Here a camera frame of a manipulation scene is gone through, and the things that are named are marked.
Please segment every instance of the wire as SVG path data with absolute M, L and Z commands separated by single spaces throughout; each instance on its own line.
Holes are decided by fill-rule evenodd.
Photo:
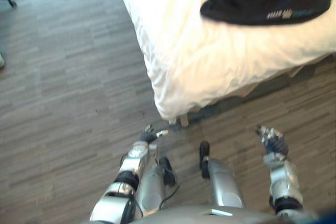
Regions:
M 177 190 L 178 190 L 179 188 L 180 188 L 180 185 L 178 185 L 178 186 L 176 187 L 176 189 L 172 192 L 172 194 L 170 194 L 168 197 L 164 198 L 164 199 L 161 201 L 161 203 L 160 203 L 160 205 L 159 205 L 159 211 L 161 210 L 163 203 L 165 203 L 167 200 L 169 200 L 171 197 L 173 197 L 174 194 L 176 194 L 176 192 L 177 192 Z
M 143 211 L 141 210 L 140 206 L 139 206 L 139 203 L 137 201 L 137 199 L 134 197 L 134 203 L 136 204 L 136 206 L 138 207 L 140 213 L 141 213 L 141 218 L 143 218 Z

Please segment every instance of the bed leg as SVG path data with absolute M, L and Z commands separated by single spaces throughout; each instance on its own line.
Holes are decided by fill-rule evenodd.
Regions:
M 187 127 L 189 125 L 188 114 L 181 115 L 180 122 L 182 127 Z
M 176 124 L 176 118 L 169 120 L 169 124 L 170 125 Z

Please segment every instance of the white duvet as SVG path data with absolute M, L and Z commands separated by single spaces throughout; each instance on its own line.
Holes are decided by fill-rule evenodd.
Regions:
M 311 21 L 262 27 L 204 19 L 204 1 L 124 0 L 163 119 L 336 51 L 336 0 Z

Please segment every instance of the wooden floor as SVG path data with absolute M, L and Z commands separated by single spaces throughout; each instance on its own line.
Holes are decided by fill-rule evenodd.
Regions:
M 145 125 L 166 127 L 122 0 L 0 2 L 0 223 L 78 223 Z M 268 207 L 257 123 L 283 131 L 306 206 L 335 207 L 335 63 L 313 78 L 173 127 L 160 142 L 182 183 L 168 205 L 211 202 L 198 145 L 236 174 L 249 208 Z

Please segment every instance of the chair leg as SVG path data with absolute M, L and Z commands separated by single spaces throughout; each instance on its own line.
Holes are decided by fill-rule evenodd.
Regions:
M 17 4 L 16 4 L 16 2 L 14 0 L 7 0 L 7 1 L 8 1 L 8 3 L 10 4 L 10 6 L 12 8 L 16 8 L 17 7 Z

